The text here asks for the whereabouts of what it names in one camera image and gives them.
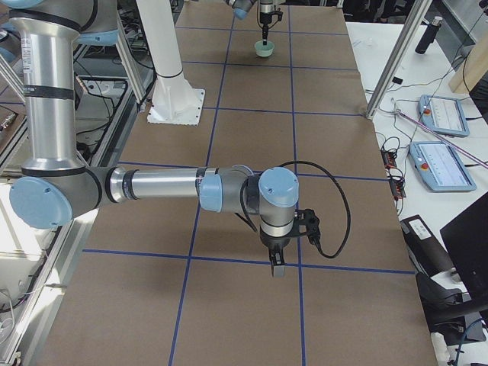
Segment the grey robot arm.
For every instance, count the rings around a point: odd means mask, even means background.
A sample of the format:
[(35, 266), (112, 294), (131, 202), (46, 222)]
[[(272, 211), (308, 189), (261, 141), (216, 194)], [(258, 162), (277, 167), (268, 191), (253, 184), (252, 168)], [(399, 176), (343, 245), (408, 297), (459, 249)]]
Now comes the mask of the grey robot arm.
[(278, 1), (225, 0), (224, 2), (232, 8), (234, 17), (239, 20), (245, 19), (254, 5), (258, 4), (257, 23), (262, 31), (262, 44), (264, 46), (270, 44), (270, 41), (268, 40), (269, 30), (274, 24), (281, 22), (283, 18), (283, 12)]
[(284, 274), (284, 247), (297, 226), (297, 176), (283, 167), (257, 175), (230, 168), (126, 170), (89, 167), (77, 156), (73, 45), (121, 40), (114, 1), (9, 1), (21, 36), (23, 94), (31, 156), (9, 192), (14, 212), (29, 226), (49, 229), (105, 204), (146, 197), (195, 197), (213, 212), (242, 219), (257, 214), (271, 273)]

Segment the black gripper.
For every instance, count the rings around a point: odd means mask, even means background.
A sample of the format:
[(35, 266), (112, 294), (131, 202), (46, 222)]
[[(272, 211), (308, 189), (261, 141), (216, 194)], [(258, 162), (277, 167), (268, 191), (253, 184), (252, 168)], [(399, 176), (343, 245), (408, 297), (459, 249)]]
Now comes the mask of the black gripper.
[(260, 11), (258, 13), (258, 22), (262, 29), (262, 44), (268, 45), (268, 30), (283, 18), (283, 12), (280, 9), (272, 10), (270, 12)]
[(270, 236), (261, 234), (260, 240), (268, 249), (268, 255), (271, 263), (271, 275), (274, 278), (281, 278), (285, 274), (286, 262), (284, 259), (284, 248), (290, 243), (291, 236)]

